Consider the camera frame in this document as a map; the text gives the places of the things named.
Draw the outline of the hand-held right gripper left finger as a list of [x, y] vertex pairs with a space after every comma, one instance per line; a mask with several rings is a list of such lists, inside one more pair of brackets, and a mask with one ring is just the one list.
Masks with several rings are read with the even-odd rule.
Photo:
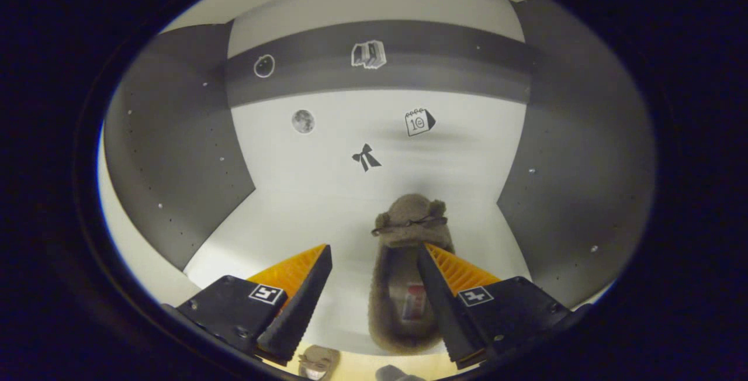
[[224, 275], [179, 306], [180, 323], [243, 355], [286, 365], [296, 354], [333, 268], [321, 244], [250, 278]]

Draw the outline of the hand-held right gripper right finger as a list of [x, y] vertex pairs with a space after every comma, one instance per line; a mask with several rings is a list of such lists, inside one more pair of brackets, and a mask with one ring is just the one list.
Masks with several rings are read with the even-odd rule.
[[505, 364], [573, 325], [573, 312], [529, 279], [502, 280], [433, 244], [417, 268], [449, 359], [459, 369]]

